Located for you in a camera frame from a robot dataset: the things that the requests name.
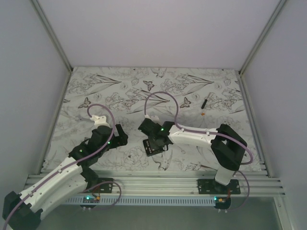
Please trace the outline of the black fuse box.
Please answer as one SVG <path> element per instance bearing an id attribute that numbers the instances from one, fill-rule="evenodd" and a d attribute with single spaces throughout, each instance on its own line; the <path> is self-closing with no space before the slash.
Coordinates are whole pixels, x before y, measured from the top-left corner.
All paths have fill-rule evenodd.
<path id="1" fill-rule="evenodd" d="M 164 151 L 168 150 L 168 145 L 164 145 L 163 147 L 159 147 L 157 145 L 151 144 L 149 139 L 145 139 L 142 141 L 144 150 L 147 157 L 163 153 Z"/>

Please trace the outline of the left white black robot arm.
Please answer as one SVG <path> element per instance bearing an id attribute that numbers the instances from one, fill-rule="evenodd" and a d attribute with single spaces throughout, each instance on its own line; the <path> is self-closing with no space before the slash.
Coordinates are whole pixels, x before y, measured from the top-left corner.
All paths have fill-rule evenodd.
<path id="1" fill-rule="evenodd" d="M 4 229 L 35 230 L 41 220 L 66 199 L 98 187 L 98 175 L 90 168 L 102 155 L 128 143 L 128 135 L 120 124 L 114 128 L 99 126 L 90 138 L 74 147 L 68 157 L 36 184 L 4 198 Z"/>

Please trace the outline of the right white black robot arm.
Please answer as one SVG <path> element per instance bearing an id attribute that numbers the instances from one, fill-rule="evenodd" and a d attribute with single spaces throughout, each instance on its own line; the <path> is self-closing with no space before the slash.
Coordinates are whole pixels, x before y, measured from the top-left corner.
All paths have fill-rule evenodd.
<path id="1" fill-rule="evenodd" d="M 162 125 L 145 118 L 138 127 L 147 139 L 143 145 L 147 156 L 153 156 L 168 149 L 169 145 L 190 145 L 210 147 L 219 163 L 213 189 L 223 194 L 230 187 L 230 181 L 240 168 L 243 156 L 247 151 L 247 143 L 229 125 L 222 124 L 218 128 L 192 128 L 180 126 L 174 122 Z"/>

